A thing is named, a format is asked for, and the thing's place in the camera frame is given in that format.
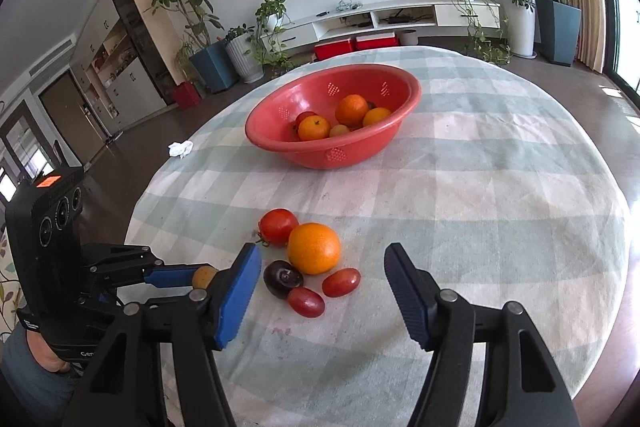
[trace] patterned fabric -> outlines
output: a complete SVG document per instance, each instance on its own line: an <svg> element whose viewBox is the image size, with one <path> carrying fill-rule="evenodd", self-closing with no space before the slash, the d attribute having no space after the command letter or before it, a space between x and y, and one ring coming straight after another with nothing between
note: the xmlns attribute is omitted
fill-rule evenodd
<svg viewBox="0 0 640 427"><path fill-rule="evenodd" d="M0 239L0 341L5 341L13 331L18 318L15 307L20 298L20 283L15 271L14 258L11 255L11 245L6 235L6 229Z"/></svg>
<svg viewBox="0 0 640 427"><path fill-rule="evenodd" d="M315 171L247 142L244 122L265 95L357 62L400 67L422 84L419 106L377 156ZM469 302L522 302L572 396L600 356L626 279L628 207L585 131L530 82L436 48L359 52L254 90L191 140L193 152L170 158L140 198L129 243L150 245L167 263L226 267L265 210L283 206L337 230L340 266L363 275L353 294L327 299L318 319L296 315L258 282L238 337L216 354L238 425L407 424L430 355L410 340L385 280L383 252L394 241ZM268 248L262 257L266 265L286 254ZM306 278L316 291L321 281ZM159 291L121 293L143 301ZM484 350L476 347L463 426L478 410Z"/></svg>

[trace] red box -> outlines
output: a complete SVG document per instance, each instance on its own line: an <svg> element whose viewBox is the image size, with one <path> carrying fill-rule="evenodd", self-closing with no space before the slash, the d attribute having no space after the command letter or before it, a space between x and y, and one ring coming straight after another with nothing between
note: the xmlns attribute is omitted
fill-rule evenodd
<svg viewBox="0 0 640 427"><path fill-rule="evenodd" d="M356 48L358 50L375 50L377 48L392 48L399 46L400 42L396 34L379 33L378 35L360 35L356 37Z"/></svg>
<svg viewBox="0 0 640 427"><path fill-rule="evenodd" d="M183 82L174 89L174 99L180 109L188 109L200 103L200 95L191 82Z"/></svg>
<svg viewBox="0 0 640 427"><path fill-rule="evenodd" d="M356 45L353 39L349 38L341 41L328 42L327 44L316 44L315 51L318 60L325 60L326 58L354 52L356 51Z"/></svg>

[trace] red tomato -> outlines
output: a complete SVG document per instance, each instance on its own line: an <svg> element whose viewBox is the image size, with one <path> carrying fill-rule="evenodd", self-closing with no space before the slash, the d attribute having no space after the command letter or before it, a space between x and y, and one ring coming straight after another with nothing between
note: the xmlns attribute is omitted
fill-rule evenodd
<svg viewBox="0 0 640 427"><path fill-rule="evenodd" d="M303 120L305 120L306 117L308 116L316 116L316 114L313 111L305 111L305 112L301 112L297 117L296 117L296 123L293 124L293 130L297 131L298 127L300 126L300 122L302 122Z"/></svg>
<svg viewBox="0 0 640 427"><path fill-rule="evenodd" d="M322 281L322 291L327 297L342 297L360 284L360 272L355 268L342 268Z"/></svg>
<svg viewBox="0 0 640 427"><path fill-rule="evenodd" d="M313 290L300 286L287 295L287 302L297 314L314 319L324 313L324 299Z"/></svg>
<svg viewBox="0 0 640 427"><path fill-rule="evenodd" d="M258 221L258 231L264 243L274 247L284 247L289 241L291 230L298 225L298 220L292 212L286 208L275 208L264 214Z"/></svg>

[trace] tv cabinet shelf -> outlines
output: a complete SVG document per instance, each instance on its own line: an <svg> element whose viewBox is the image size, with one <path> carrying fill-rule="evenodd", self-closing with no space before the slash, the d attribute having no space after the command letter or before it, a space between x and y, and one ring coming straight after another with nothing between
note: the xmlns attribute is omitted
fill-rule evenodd
<svg viewBox="0 0 640 427"><path fill-rule="evenodd" d="M476 20L484 28L500 28L498 4L473 2ZM409 22L389 22L395 16L408 16ZM279 35L286 50L296 50L302 46L331 40L343 39L361 34L375 34L390 30L421 28L464 29L469 25L469 16L463 6L452 0L396 0L361 6L345 12L331 12L327 15L306 17L283 26L286 30ZM269 47L268 39L262 39Z"/></svg>

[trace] person's arm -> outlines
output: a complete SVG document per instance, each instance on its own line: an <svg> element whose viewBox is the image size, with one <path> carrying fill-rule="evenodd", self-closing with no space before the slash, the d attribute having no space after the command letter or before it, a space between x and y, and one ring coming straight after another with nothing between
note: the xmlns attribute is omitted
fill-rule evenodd
<svg viewBox="0 0 640 427"><path fill-rule="evenodd" d="M78 377L39 333L25 331L18 324L4 344L0 371L38 427L58 427L62 423Z"/></svg>

